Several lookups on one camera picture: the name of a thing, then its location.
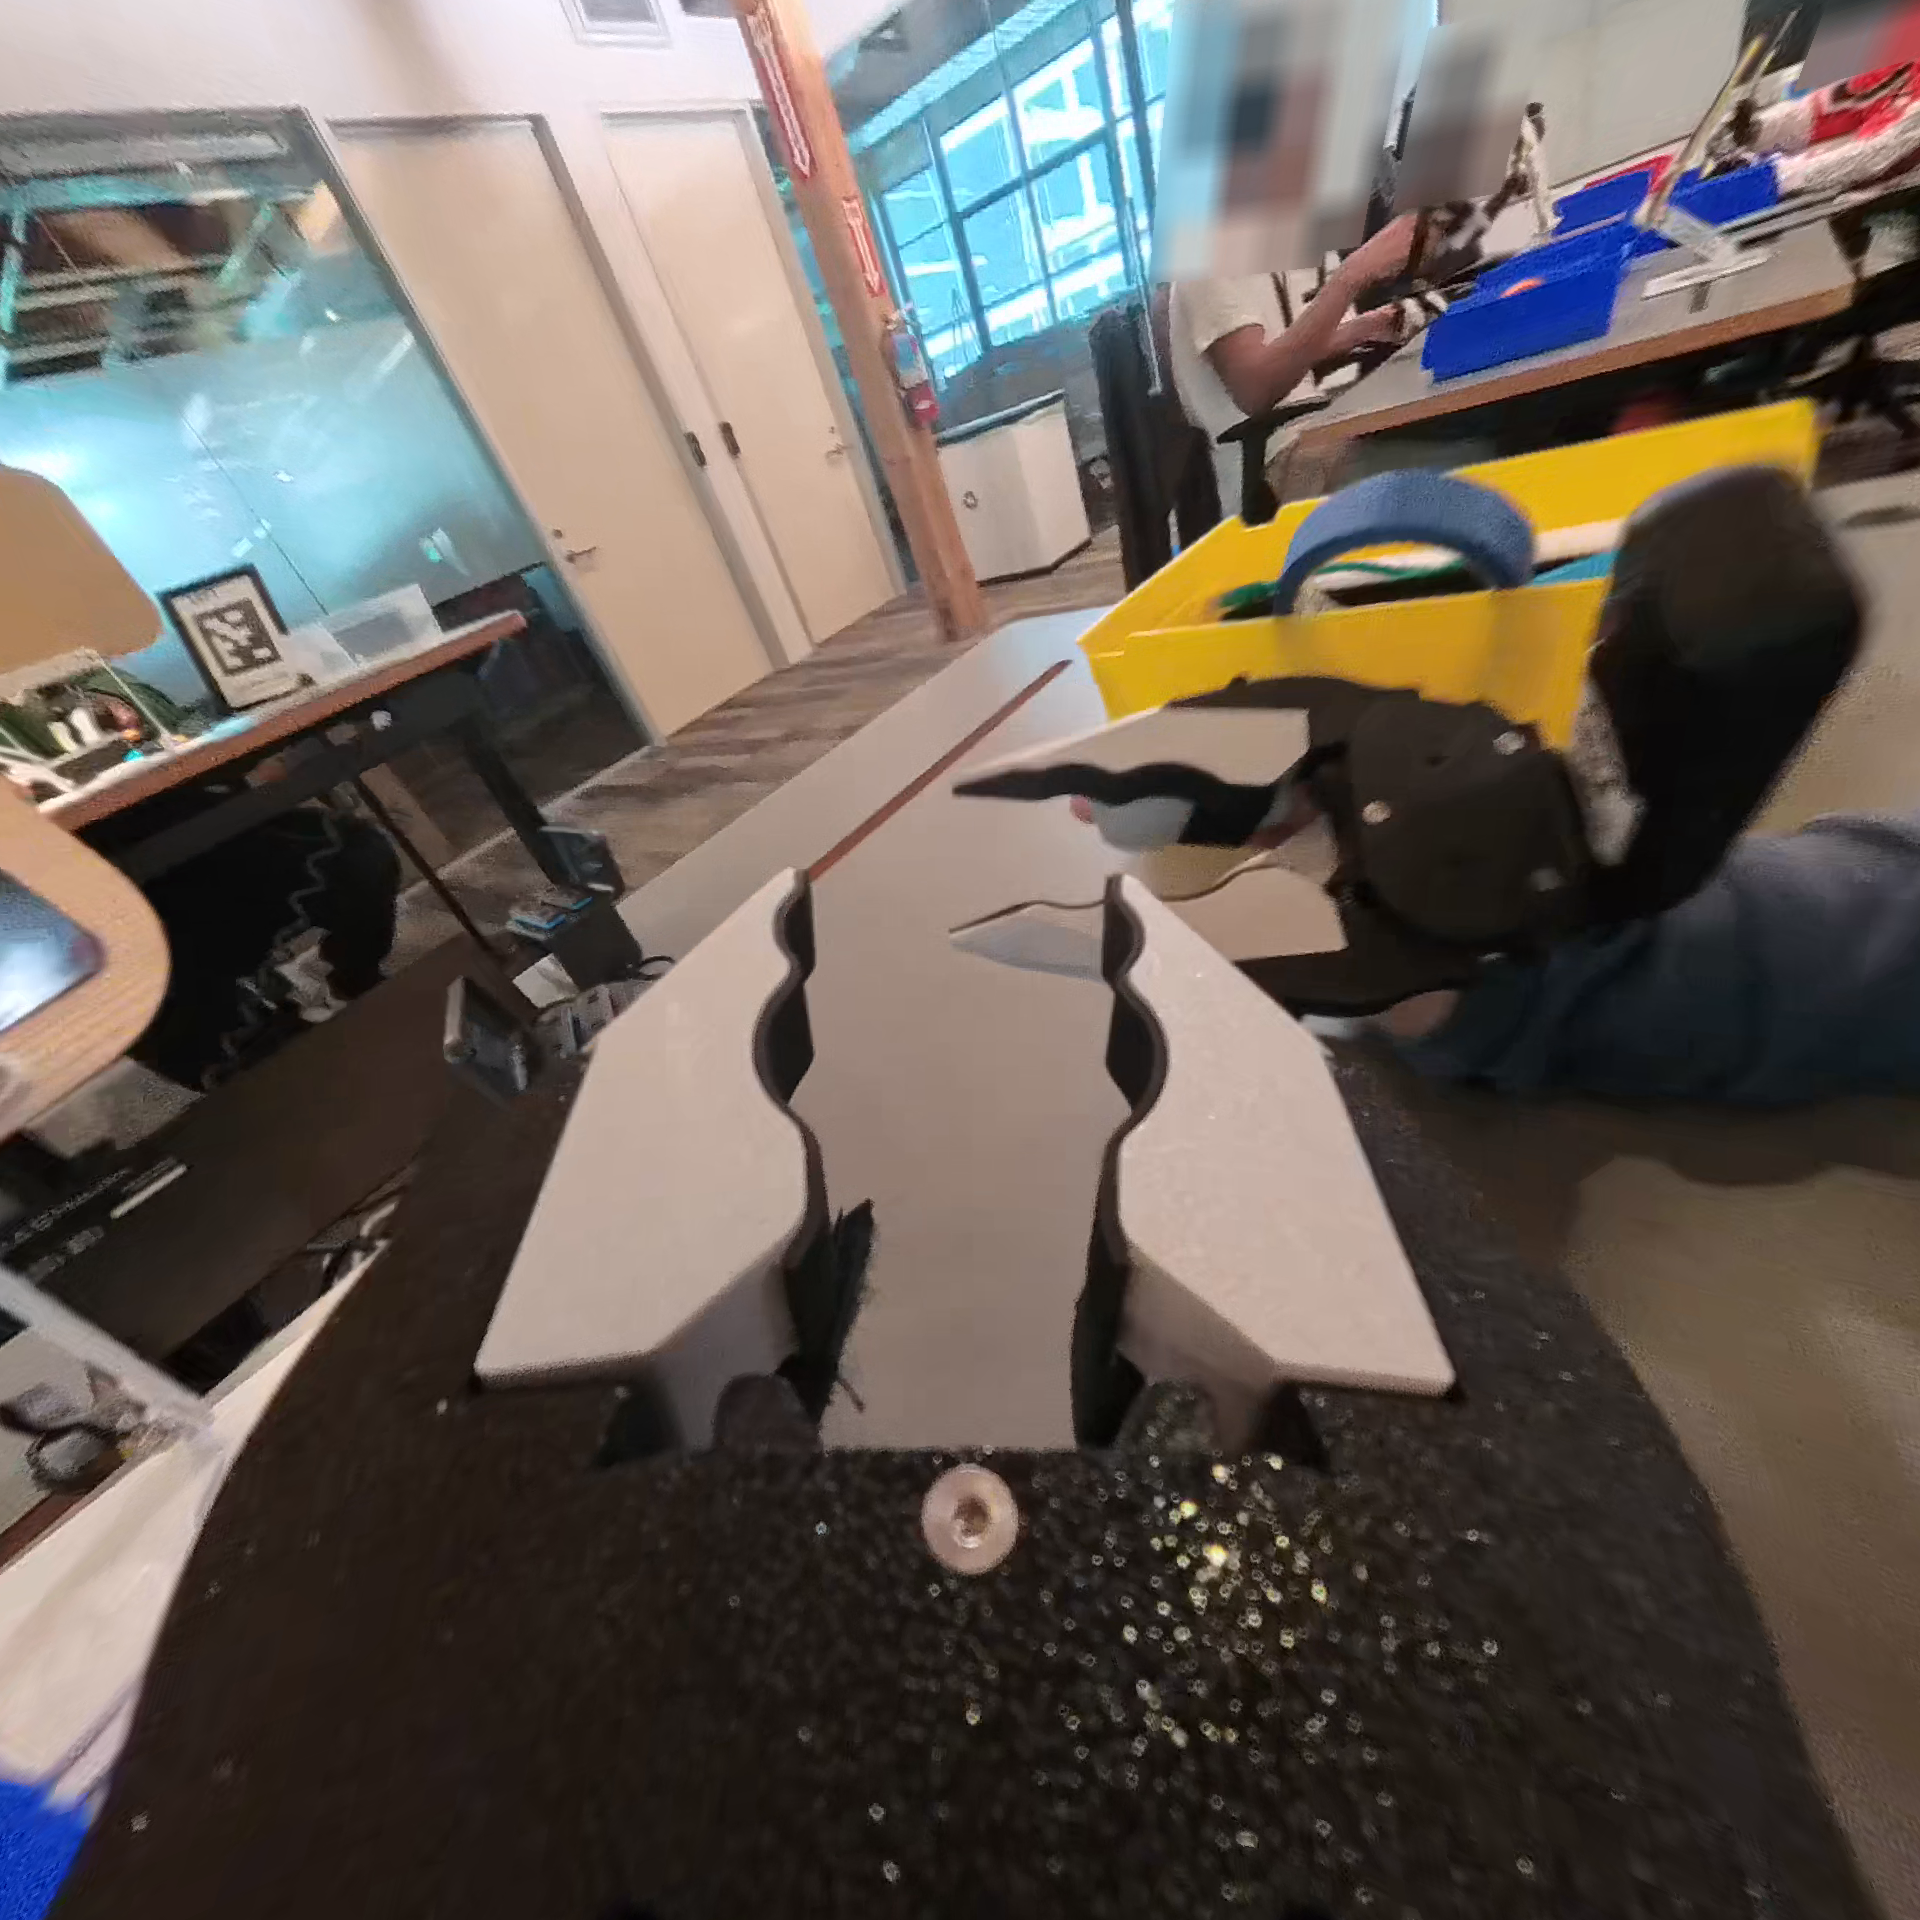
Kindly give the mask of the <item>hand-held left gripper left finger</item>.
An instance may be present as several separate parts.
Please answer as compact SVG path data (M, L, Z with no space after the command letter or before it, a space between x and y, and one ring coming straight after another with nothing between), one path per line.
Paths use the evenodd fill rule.
M873 1207L834 1207L796 1110L814 966L810 877L786 869L588 1044L479 1389L615 1386L641 1429L822 1427Z

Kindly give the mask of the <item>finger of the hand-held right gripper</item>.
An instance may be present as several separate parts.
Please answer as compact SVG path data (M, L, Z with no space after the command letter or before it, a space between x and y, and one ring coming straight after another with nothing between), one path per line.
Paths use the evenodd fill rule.
M1240 966L1347 948L1327 889L1278 863L1243 863L1197 892L1156 896L1154 902ZM1103 901L1030 901L951 926L947 943L973 959L1026 972L1096 978L1103 929Z
M1256 797L1290 787L1311 747L1297 708L1167 704L985 762L951 792L997 805L1173 797L1253 825L1266 811Z

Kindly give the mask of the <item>black white cloth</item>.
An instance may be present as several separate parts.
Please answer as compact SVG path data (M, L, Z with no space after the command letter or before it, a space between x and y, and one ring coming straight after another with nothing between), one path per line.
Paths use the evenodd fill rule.
M1159 853L1193 849L1209 853L1272 853L1320 823L1320 808L1297 787L1258 792L1264 811L1251 827L1233 827L1223 815L1208 815L1196 803L1171 795L1107 805L1093 797L1073 797L1071 819L1093 828L1117 853Z

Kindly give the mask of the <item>yellow plastic bin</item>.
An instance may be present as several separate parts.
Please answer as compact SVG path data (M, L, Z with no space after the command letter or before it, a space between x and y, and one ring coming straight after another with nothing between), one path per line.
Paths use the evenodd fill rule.
M1780 469L1806 488L1821 433L1815 403L1794 399L1480 463L1457 477L1506 497L1547 547L1572 531L1617 528L1656 494L1717 469ZM1606 578L1227 621L1223 596L1276 581L1320 506L1302 499L1264 525L1226 520L1098 616L1078 644L1105 714L1235 680L1320 676L1480 702L1555 748L1569 741Z

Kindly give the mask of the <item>blue tape roll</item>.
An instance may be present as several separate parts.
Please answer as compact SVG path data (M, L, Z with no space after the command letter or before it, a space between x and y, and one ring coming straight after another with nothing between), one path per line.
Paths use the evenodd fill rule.
M1302 519L1274 578L1269 615L1291 616L1332 564L1393 544L1440 549L1489 590L1523 588L1538 552L1532 520L1506 493L1454 473L1382 473L1323 497Z

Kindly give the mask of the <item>person's right forearm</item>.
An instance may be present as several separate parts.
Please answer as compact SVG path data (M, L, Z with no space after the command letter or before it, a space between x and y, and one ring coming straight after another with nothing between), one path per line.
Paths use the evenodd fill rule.
M1376 1028L1430 1082L1518 1098L1916 1098L1916 812L1751 835L1681 904L1491 964Z

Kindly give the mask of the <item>grey power box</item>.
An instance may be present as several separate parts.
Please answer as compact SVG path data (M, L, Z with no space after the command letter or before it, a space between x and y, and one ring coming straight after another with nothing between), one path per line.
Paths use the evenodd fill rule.
M535 1072L528 1025L466 975L445 988L441 1056L455 1078L497 1103L526 1092Z

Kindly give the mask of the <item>white cabinet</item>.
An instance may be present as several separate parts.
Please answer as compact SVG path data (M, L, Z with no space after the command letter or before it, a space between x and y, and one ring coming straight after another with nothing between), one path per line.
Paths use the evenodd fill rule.
M1052 573L1092 542L1065 392L949 427L933 446L980 587Z

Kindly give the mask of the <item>black battery charger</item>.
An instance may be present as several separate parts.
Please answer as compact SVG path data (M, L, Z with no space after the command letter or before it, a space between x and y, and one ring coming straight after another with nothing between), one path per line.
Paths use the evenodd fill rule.
M578 990L635 984L645 954L618 911L622 872L608 841L585 828L535 835L541 889L507 914L517 938L556 962Z

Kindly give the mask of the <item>blue plastic bin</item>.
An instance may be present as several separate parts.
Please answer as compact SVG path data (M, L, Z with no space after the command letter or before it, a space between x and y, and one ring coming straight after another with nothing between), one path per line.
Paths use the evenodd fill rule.
M43 1918L87 1834L82 1801L2 1780L2 1918Z
M1657 154L1595 176L1551 201L1551 238L1630 222L1672 172L1672 157ZM1780 201L1772 157L1751 157L1716 171L1689 168L1674 188L1672 204L1707 227L1725 227L1773 209Z
M1631 221L1617 218L1482 273L1421 333L1421 371L1449 383L1606 336L1636 244Z

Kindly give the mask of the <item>large window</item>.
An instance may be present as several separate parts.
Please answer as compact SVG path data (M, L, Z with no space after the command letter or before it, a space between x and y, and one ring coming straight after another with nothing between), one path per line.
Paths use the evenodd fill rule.
M888 5L827 56L882 268L962 383L1147 284L1170 2Z

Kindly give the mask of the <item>clear plastic container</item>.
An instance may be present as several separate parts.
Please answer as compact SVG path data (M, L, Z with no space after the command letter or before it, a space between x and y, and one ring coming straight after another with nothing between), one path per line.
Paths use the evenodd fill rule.
M405 584L288 631L283 653L301 676L325 684L438 644L441 635L424 588Z

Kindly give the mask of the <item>black white tag sign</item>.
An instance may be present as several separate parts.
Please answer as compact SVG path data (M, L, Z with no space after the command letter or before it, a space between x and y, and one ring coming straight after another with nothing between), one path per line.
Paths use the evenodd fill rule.
M306 676L285 647L288 629L253 564L162 588L155 606L226 712L247 712L299 694Z

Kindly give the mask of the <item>beige rounded panel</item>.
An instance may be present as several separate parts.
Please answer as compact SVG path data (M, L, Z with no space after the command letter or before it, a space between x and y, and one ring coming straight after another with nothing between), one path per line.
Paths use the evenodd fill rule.
M150 649L162 615L75 505L34 471L2 467L2 671L80 653Z

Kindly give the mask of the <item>curved plywood frame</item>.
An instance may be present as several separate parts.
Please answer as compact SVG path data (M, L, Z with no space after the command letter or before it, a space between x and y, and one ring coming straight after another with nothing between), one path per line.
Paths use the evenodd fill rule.
M2 1140L121 1063L167 980L167 940L144 892L6 784Z

